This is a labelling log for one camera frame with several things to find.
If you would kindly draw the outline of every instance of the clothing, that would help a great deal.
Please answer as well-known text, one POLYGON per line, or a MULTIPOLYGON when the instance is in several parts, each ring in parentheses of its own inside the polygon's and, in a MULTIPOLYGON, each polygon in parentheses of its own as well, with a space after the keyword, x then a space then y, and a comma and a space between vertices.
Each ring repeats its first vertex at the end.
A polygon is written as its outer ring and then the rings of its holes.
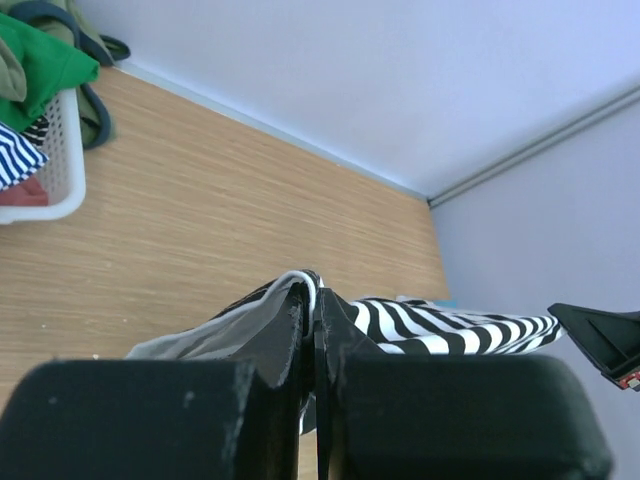
POLYGON ((23 103, 0 99, 0 121, 17 131, 40 117, 60 90, 98 77, 99 65, 81 51, 25 23, 0 14, 0 37, 15 32, 24 48, 27 97, 23 103))
POLYGON ((23 50, 20 39, 12 32, 0 37, 0 97, 22 102, 27 97, 27 77, 20 63, 23 50))
POLYGON ((34 147, 42 148, 44 145, 44 139, 49 131, 49 120, 44 115, 41 115, 22 132, 22 136, 29 140, 34 147))
POLYGON ((48 160, 22 135, 0 123, 0 191, 23 182, 48 160))
POLYGON ((0 205, 13 207, 46 207, 49 195, 35 176, 15 187, 0 192, 0 205))
MULTIPOLYGON (((131 54, 120 40, 99 35, 86 21, 73 0, 0 0, 0 10, 33 25, 69 45, 81 49, 100 62, 112 66, 131 54)), ((77 89, 84 148, 98 147, 115 136, 115 126, 106 107, 91 87, 77 89)))
MULTIPOLYGON (((310 270, 291 271, 267 283, 192 330, 165 335, 133 347, 129 359, 220 359, 237 352, 274 318, 294 283, 306 286, 313 318, 322 278, 310 270)), ((426 300, 367 298, 351 302, 345 314, 390 354, 484 355, 533 352, 564 335, 553 316, 523 317, 438 307, 426 300)), ((301 433, 315 428, 311 407, 303 409, 301 433)))

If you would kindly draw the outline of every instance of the trim molding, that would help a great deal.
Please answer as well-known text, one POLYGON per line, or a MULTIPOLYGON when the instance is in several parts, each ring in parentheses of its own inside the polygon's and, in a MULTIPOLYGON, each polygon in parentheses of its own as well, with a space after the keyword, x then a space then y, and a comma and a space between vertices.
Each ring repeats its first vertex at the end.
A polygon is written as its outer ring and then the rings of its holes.
POLYGON ((424 193, 416 192, 415 190, 411 190, 407 187, 404 187, 395 182, 392 182, 391 180, 388 180, 387 178, 382 177, 381 175, 377 175, 367 170, 366 168, 362 168, 361 166, 356 165, 355 163, 350 162, 348 160, 345 160, 344 158, 341 158, 331 152, 328 152, 316 145, 306 142, 280 129, 272 127, 267 123, 261 122, 260 120, 257 120, 251 117, 250 115, 246 115, 227 105, 224 105, 220 102, 212 100, 209 97, 201 95, 189 88, 183 87, 178 83, 167 80, 166 78, 163 78, 160 75, 150 72, 149 70, 141 68, 129 60, 118 62, 117 68, 128 75, 139 78, 140 80, 144 80, 145 82, 155 85, 157 87, 160 87, 164 90, 168 90, 169 92, 175 95, 178 95, 179 97, 185 98, 193 103, 196 103, 205 108, 208 108, 209 110, 213 110, 214 112, 224 115, 225 117, 229 117, 251 128, 255 128, 256 130, 259 130, 268 135, 271 135, 272 137, 282 140, 283 142, 287 142, 292 145, 295 145, 296 147, 300 147, 303 150, 306 150, 315 155, 318 155, 319 157, 325 158, 330 162, 335 163, 336 165, 348 168, 349 170, 353 170, 357 173, 360 173, 361 175, 364 175, 365 177, 372 178, 384 185, 387 185, 393 188, 394 190, 398 190, 400 192, 406 193, 420 200, 424 200, 424 201, 427 200, 426 195, 424 193))
POLYGON ((559 127, 550 130, 512 152, 503 155, 492 162, 488 167, 467 176, 450 187, 438 192, 436 195, 429 197, 427 200, 429 206, 431 208, 436 208, 458 195, 462 195, 466 191, 503 174, 507 170, 526 160, 531 159, 535 155, 564 142, 574 135, 582 133, 638 101, 640 101, 640 82, 636 82, 631 88, 627 87, 622 92, 609 96, 604 101, 598 103, 595 108, 592 107, 590 110, 577 115, 573 119, 561 124, 559 127))

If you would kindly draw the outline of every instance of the white wall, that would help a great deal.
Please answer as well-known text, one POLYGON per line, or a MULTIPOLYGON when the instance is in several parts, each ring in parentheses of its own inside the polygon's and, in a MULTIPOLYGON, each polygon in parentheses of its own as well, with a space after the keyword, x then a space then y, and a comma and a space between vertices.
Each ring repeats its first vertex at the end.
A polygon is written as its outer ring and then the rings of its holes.
POLYGON ((78 0, 140 67, 425 194, 640 75, 635 0, 78 0))
MULTIPOLYGON (((433 213, 463 307, 640 310, 640 104, 433 213)), ((640 478, 640 393, 600 377, 568 338, 545 353, 568 362, 589 392, 616 454, 616 478, 640 478)))

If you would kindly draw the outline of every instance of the gray fabric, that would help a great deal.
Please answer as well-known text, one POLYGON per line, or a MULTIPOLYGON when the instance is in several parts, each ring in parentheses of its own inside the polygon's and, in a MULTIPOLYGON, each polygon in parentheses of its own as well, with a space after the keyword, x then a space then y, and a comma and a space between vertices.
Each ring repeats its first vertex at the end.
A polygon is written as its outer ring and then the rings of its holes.
MULTIPOLYGON (((136 345, 127 359, 213 360, 225 358, 239 350, 262 330, 276 315, 294 283, 307 283, 315 291, 311 279, 303 272, 292 271, 280 277, 260 300, 241 303, 232 311, 209 320, 186 332, 165 335, 136 345)), ((310 310, 313 311, 315 299, 310 310)))

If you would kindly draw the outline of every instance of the striped fabric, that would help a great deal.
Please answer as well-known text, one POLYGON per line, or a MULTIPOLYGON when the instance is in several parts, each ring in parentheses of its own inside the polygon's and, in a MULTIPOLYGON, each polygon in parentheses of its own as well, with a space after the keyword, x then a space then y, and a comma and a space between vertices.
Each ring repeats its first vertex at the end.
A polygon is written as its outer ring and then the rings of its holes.
POLYGON ((0 191, 26 180, 48 160, 22 135, 0 122, 0 191))
POLYGON ((44 139, 49 131, 49 120, 44 115, 41 115, 22 132, 22 136, 29 140, 34 146, 41 148, 44 145, 44 139))
MULTIPOLYGON (((294 270, 256 289, 208 322, 136 345, 127 358, 221 358, 233 354, 272 318, 293 283, 309 290, 309 317, 322 278, 294 270)), ((559 339, 555 317, 524 317, 439 307, 421 299, 366 298, 349 318, 387 353, 483 355, 529 353, 559 339)))
POLYGON ((523 317, 438 307, 425 300, 352 302, 355 324, 387 353, 529 353, 564 334, 555 317, 523 317))

